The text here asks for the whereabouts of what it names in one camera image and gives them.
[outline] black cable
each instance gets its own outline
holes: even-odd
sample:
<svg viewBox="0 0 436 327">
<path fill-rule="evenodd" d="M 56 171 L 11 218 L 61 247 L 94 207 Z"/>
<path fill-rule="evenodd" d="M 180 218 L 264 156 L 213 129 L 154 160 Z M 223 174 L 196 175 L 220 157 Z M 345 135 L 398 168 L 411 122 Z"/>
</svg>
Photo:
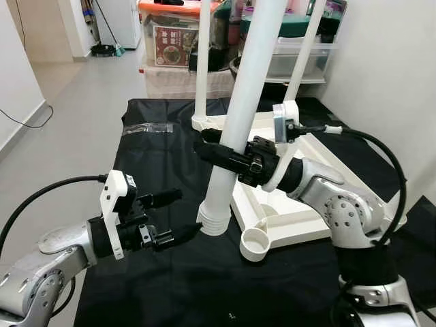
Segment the black cable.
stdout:
<svg viewBox="0 0 436 327">
<path fill-rule="evenodd" d="M 436 316 L 433 315 L 415 296 L 410 294 L 411 301 L 414 303 L 414 306 L 417 307 L 419 310 L 422 311 L 423 314 L 425 314 L 427 317 L 429 317 L 430 320 L 433 320 L 436 322 Z"/>
<path fill-rule="evenodd" d="M 365 140 L 368 140 L 373 144 L 377 145 L 388 156 L 398 176 L 399 185 L 400 185 L 400 199 L 399 199 L 398 207 L 396 208 L 395 216 L 392 219 L 388 229 L 384 232 L 380 240 L 377 241 L 377 244 L 375 246 L 376 248 L 383 247 L 386 241 L 388 241 L 389 238 L 394 234 L 396 227 L 398 226 L 401 217 L 403 216 L 405 203 L 406 203 L 406 195 L 407 195 L 406 178 L 404 177 L 403 169 L 398 159 L 395 157 L 394 153 L 382 141 L 378 140 L 374 136 L 364 133 L 363 131 L 356 131 L 355 129 L 350 129 L 346 127 L 342 128 L 342 134 L 348 134 L 351 136 L 364 138 Z"/>
<path fill-rule="evenodd" d="M 41 127 L 43 127 L 45 124 L 47 124 L 47 122 L 53 117 L 53 114 L 55 113 L 55 111 L 53 110 L 53 107 L 51 106 L 51 105 L 48 105 L 48 107 L 50 108 L 50 110 L 51 110 L 51 113 L 50 113 L 50 116 L 48 116 L 48 118 L 41 124 L 41 125 L 39 125 L 39 126 L 30 126 L 30 125 L 27 125 L 27 124 L 25 124 L 25 123 L 21 123 L 20 121 L 17 121 L 16 119 L 13 119 L 10 115 L 8 115 L 6 112 L 4 112 L 2 109 L 0 109 L 0 112 L 1 113 L 3 113 L 7 118 L 9 118 L 11 121 L 14 121 L 15 123 L 18 123 L 18 124 L 20 124 L 20 125 L 23 125 L 23 126 L 25 126 L 25 127 L 28 127 L 28 128 L 41 128 Z"/>
<path fill-rule="evenodd" d="M 79 176 L 79 177 L 64 179 L 63 181 L 55 182 L 49 186 L 46 186 L 43 189 L 40 189 L 39 191 L 29 196 L 26 200 L 22 202 L 22 204 L 20 204 L 20 206 L 18 206 L 17 209 L 15 209 L 11 217 L 9 217 L 9 219 L 6 221 L 6 224 L 4 225 L 0 233 L 0 258 L 1 258 L 1 252 L 3 251 L 3 247 L 5 245 L 7 234 L 11 230 L 11 227 L 14 225 L 15 220 L 18 218 L 21 212 L 23 212 L 26 209 L 26 207 L 30 205 L 30 203 L 32 203 L 34 200 L 38 199 L 40 196 L 44 195 L 45 193 L 67 184 L 83 182 L 83 181 L 98 181 L 104 183 L 106 181 L 106 178 L 107 178 L 106 175 L 96 175 L 96 176 Z"/>
<path fill-rule="evenodd" d="M 95 2 L 96 2 L 96 4 L 97 4 L 97 6 L 98 6 L 98 9 L 100 9 L 100 12 L 102 13 L 102 16 L 103 16 L 104 22 L 105 22 L 106 25 L 108 26 L 109 32 L 110 32 L 111 36 L 113 37 L 113 39 L 114 39 L 114 41 L 115 41 L 115 44 L 118 44 L 118 42 L 116 41 L 116 38 L 115 38 L 115 36 L 114 36 L 114 33 L 112 32 L 112 29 L 110 28 L 109 23 L 108 23 L 108 21 L 106 20 L 106 17 L 104 16 L 104 13 L 103 13 L 102 7 L 100 7 L 100 4 L 98 3 L 98 0 L 95 0 Z"/>
<path fill-rule="evenodd" d="M 58 313 L 60 313 L 62 310 L 64 310 L 64 308 L 68 305 L 68 303 L 71 301 L 71 299 L 73 298 L 74 295 L 74 290 L 76 289 L 76 277 L 73 276 L 73 278 L 71 278 L 71 287 L 69 289 L 69 293 L 67 298 L 65 299 L 65 301 L 59 306 L 59 308 L 57 308 L 56 310 L 53 311 L 52 313 L 52 318 L 57 315 Z"/>
<path fill-rule="evenodd" d="M 0 258 L 1 258 L 1 252 L 3 251 L 3 247 L 5 245 L 7 234 L 11 230 L 11 227 L 14 225 L 14 222 L 16 221 L 18 216 L 21 214 L 21 212 L 23 212 L 24 209 L 28 205 L 30 205 L 30 203 L 32 203 L 34 200 L 38 199 L 40 196 L 44 195 L 45 193 L 47 193 L 53 189 L 56 189 L 58 187 L 61 187 L 61 186 L 67 185 L 67 184 L 83 182 L 83 181 L 98 181 L 101 183 L 105 183 L 106 179 L 107 179 L 107 175 L 73 177 L 73 178 L 65 179 L 63 181 L 55 182 L 49 186 L 46 186 L 43 189 L 40 189 L 39 191 L 37 191 L 34 194 L 32 194 L 31 196 L 29 196 L 22 204 L 20 204 L 20 206 L 17 209 L 15 209 L 15 211 L 12 213 L 11 217 L 9 217 L 9 219 L 6 221 L 6 224 L 1 231 L 1 234 L 0 234 Z M 68 305 L 68 303 L 71 301 L 71 299 L 73 297 L 75 288 L 76 288 L 76 278 L 73 277 L 71 279 L 71 289 L 69 290 L 68 297 L 66 298 L 65 302 L 56 311 L 53 312 L 52 317 L 54 317 L 55 315 L 60 313 Z"/>
<path fill-rule="evenodd" d="M 337 325 L 336 321 L 334 320 L 334 315 L 336 313 L 336 307 L 338 306 L 339 302 L 341 301 L 342 297 L 345 295 L 345 293 L 353 287 L 353 281 L 349 280 L 345 285 L 341 288 L 341 291 L 338 295 L 336 295 L 336 298 L 334 298 L 334 302 L 332 307 L 330 308 L 330 323 L 333 327 L 340 327 Z"/>
<path fill-rule="evenodd" d="M 22 46 L 26 50 L 26 35 L 25 35 L 25 28 L 22 25 L 22 19 L 21 19 L 21 12 L 20 12 L 20 6 L 18 5 L 18 0 L 15 0 L 16 9 L 18 11 L 18 17 L 20 17 L 20 25 L 21 25 L 21 31 L 22 31 Z"/>
</svg>

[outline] gray floor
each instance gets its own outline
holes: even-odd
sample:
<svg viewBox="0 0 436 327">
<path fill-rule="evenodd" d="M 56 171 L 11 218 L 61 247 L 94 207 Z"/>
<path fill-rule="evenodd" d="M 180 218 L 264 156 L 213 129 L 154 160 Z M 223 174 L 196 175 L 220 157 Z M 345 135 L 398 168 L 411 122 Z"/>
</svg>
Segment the gray floor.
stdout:
<svg viewBox="0 0 436 327">
<path fill-rule="evenodd" d="M 48 96 L 56 94 L 51 103 L 55 110 L 52 120 L 43 129 L 29 130 L 0 162 L 1 224 L 39 188 L 69 176 L 103 174 L 111 169 L 127 100 L 146 97 L 144 77 L 138 73 L 142 51 L 126 52 L 121 58 L 91 58 L 59 94 Z M 100 187 L 95 183 L 70 185 L 32 204 L 14 226 L 0 268 L 29 252 L 44 232 L 99 214 Z M 78 291 L 83 278 L 84 273 L 79 275 Z M 79 295 L 76 291 L 50 327 L 73 325 Z M 426 317 L 422 323 L 434 326 Z"/>
</svg>

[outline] white cup holder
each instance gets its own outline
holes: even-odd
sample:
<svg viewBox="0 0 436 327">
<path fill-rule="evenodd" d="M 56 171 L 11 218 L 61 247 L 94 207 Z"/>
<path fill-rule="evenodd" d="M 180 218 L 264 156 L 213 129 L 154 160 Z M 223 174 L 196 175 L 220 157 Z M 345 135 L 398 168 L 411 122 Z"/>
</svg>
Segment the white cup holder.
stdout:
<svg viewBox="0 0 436 327">
<path fill-rule="evenodd" d="M 270 246 L 268 235 L 259 228 L 248 228 L 240 236 L 239 249 L 247 260 L 256 262 L 264 259 Z"/>
</svg>

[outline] white cabinet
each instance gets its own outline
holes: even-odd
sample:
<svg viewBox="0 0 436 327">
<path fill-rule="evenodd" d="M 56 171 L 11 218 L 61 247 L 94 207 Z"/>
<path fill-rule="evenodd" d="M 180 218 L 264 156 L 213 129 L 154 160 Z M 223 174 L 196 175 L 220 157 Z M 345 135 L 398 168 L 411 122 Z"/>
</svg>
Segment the white cabinet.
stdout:
<svg viewBox="0 0 436 327">
<path fill-rule="evenodd" d="M 137 0 L 98 0 L 98 2 L 118 43 L 126 49 L 136 49 L 141 38 Z M 102 44 L 114 44 L 114 39 L 96 3 L 94 3 L 94 11 Z"/>
</svg>

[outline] orange lid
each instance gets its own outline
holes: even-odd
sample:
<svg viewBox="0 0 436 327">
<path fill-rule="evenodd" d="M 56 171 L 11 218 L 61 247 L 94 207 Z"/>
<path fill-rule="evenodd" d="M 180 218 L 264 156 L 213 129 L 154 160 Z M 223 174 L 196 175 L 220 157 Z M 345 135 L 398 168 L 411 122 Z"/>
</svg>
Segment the orange lid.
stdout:
<svg viewBox="0 0 436 327">
<path fill-rule="evenodd" d="M 200 15 L 201 1 L 184 0 L 183 5 L 161 5 L 154 3 L 153 0 L 140 0 L 138 8 L 148 12 L 176 12 L 178 14 Z M 211 11 L 213 12 L 220 5 L 218 2 L 211 3 Z"/>
</svg>

